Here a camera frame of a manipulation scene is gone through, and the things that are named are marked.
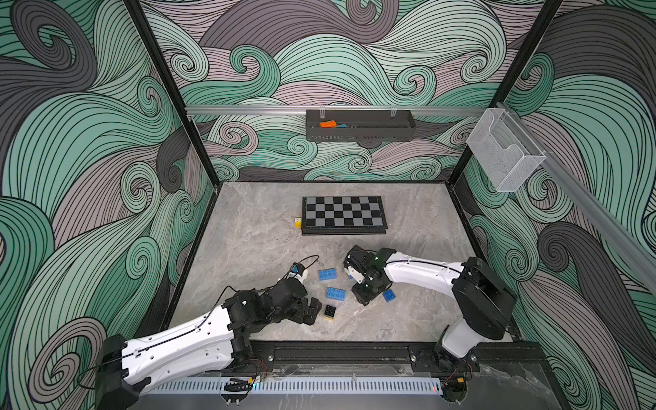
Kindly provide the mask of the blue long lego brick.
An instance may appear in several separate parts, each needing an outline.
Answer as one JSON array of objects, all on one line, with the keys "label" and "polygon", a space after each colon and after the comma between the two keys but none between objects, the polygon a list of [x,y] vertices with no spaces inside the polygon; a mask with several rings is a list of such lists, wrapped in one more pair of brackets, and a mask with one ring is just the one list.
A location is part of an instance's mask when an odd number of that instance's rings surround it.
[{"label": "blue long lego brick", "polygon": [[328,287],[326,289],[326,298],[334,301],[343,302],[346,299],[346,290]]}]

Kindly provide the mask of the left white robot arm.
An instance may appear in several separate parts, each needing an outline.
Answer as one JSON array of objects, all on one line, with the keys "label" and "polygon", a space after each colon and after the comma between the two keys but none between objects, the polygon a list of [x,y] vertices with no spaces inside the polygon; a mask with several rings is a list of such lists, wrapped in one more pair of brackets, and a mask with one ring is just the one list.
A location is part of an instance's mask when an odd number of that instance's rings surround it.
[{"label": "left white robot arm", "polygon": [[240,290],[196,319],[141,338],[107,338],[94,367],[95,407],[127,409],[141,395],[186,376],[256,362],[251,335],[288,320],[312,326],[322,304],[295,277]]}]

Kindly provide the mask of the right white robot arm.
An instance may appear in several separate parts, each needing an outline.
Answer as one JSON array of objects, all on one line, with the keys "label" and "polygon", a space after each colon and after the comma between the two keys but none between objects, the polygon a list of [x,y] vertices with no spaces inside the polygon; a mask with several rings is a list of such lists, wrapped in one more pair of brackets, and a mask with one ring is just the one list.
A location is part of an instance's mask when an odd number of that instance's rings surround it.
[{"label": "right white robot arm", "polygon": [[454,299],[461,318],[448,326],[433,350],[437,366],[454,372],[480,343],[500,341],[511,324],[517,296],[484,260],[431,261],[395,249],[353,247],[343,267],[356,281],[352,291],[367,306],[394,284],[416,285]]}]

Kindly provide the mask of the black lego brick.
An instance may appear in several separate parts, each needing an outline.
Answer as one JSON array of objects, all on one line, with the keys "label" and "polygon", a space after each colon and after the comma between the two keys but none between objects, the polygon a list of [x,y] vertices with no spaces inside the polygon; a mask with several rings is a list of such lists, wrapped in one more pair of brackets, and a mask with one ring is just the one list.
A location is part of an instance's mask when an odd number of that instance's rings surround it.
[{"label": "black lego brick", "polygon": [[331,305],[326,305],[324,310],[324,317],[326,319],[334,320],[337,308]]}]

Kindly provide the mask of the blue square lego brick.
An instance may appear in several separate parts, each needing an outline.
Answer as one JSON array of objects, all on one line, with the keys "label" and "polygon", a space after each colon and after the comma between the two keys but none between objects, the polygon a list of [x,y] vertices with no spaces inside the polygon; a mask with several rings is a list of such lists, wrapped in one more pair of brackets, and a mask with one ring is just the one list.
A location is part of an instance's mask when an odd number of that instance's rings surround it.
[{"label": "blue square lego brick", "polygon": [[386,302],[392,302],[393,300],[396,299],[396,295],[395,295],[394,291],[391,290],[391,289],[386,290],[386,291],[383,293],[383,297],[384,297],[384,300],[385,300]]}]

